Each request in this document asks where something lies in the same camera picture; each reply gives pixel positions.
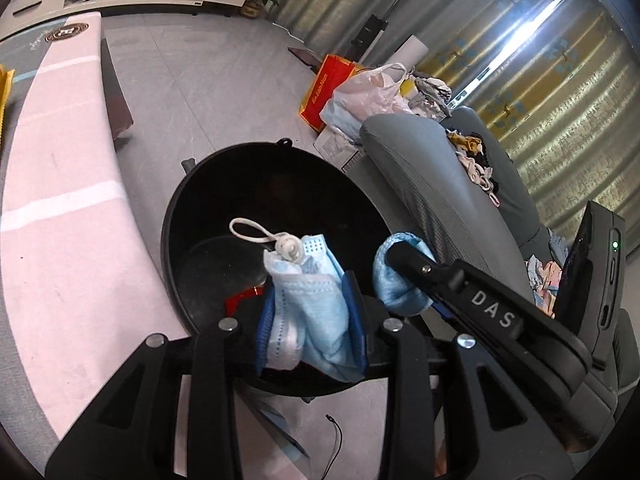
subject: curtain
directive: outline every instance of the curtain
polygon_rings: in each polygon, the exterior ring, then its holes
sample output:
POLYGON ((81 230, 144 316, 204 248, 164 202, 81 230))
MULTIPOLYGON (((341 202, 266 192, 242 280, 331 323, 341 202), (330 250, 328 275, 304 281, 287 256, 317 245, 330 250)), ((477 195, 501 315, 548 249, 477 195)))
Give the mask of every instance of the curtain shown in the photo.
MULTIPOLYGON (((484 66, 471 58, 501 36, 478 33, 495 14, 484 9, 420 69, 462 90, 484 66)), ((595 200, 625 219, 631 251, 640 244, 639 89, 638 58, 603 6, 565 0, 463 104, 500 139, 543 223, 572 238, 595 200)))
MULTIPOLYGON (((454 95, 553 0, 403 0, 367 62, 383 62, 415 34, 430 54, 420 70, 454 95)), ((343 53, 371 13, 393 0, 281 0, 276 23, 319 54, 343 53)), ((640 68, 597 0, 556 11, 464 102, 510 154, 542 221, 573 238, 587 200, 626 220, 640 245, 640 68)))

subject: plastic bag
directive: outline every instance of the plastic bag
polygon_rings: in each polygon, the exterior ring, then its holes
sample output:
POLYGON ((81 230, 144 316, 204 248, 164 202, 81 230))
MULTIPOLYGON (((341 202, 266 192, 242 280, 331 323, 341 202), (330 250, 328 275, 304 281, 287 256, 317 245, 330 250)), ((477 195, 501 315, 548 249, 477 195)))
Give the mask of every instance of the plastic bag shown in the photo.
POLYGON ((328 54, 324 58, 316 79, 300 105, 300 116, 306 124, 318 133, 322 131, 324 128, 324 123, 320 119, 322 108, 331 98, 334 90, 355 74, 359 68, 360 66, 353 61, 334 54, 328 54))
POLYGON ((368 117, 378 114, 412 114, 408 101, 400 95, 400 85, 406 74, 406 68, 400 63, 357 73, 335 89, 320 112, 320 118, 334 130, 360 144, 360 127, 368 117), (398 82, 385 73, 390 68, 402 71, 398 82))

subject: vacuum cleaner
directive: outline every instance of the vacuum cleaner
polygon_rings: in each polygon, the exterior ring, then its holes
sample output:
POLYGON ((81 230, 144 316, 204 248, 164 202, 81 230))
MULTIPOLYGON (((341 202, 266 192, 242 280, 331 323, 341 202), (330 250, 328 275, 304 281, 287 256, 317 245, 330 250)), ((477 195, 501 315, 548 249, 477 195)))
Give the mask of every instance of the vacuum cleaner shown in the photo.
POLYGON ((358 35, 351 41, 351 46, 344 56, 346 59, 359 63, 364 61, 385 33, 386 27, 389 24, 389 16, 391 16, 391 13, 400 1, 401 0, 395 0, 382 18, 377 17, 375 14, 369 17, 360 29, 358 35))

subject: orange shopping bag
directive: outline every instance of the orange shopping bag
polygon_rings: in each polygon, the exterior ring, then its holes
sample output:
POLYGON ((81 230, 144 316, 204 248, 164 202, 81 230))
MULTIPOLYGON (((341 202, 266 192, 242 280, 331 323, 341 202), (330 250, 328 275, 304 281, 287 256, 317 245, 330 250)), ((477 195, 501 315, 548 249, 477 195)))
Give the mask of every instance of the orange shopping bag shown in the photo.
POLYGON ((353 61, 328 54, 318 71, 315 81, 300 104, 300 117, 316 132, 321 132, 324 123, 320 119, 320 111, 331 98, 334 90, 354 75, 359 65, 353 61))

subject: screw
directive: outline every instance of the screw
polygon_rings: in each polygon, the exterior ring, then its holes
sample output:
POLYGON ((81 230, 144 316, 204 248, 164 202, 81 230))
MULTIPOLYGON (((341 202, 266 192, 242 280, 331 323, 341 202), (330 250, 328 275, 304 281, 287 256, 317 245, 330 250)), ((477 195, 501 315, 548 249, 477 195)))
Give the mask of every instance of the screw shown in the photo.
POLYGON ((469 334, 460 334, 457 342, 462 348, 466 348, 467 350, 476 346, 476 338, 469 334))
POLYGON ((233 332, 238 328, 238 320, 233 317, 225 317, 218 323, 218 328, 224 332, 233 332))
POLYGON ((164 336, 162 334, 152 334, 146 338, 145 343, 151 348, 160 348, 164 344, 164 336))
POLYGON ((389 317, 384 320, 382 326, 389 332, 400 332, 402 330, 402 321, 395 317, 389 317))

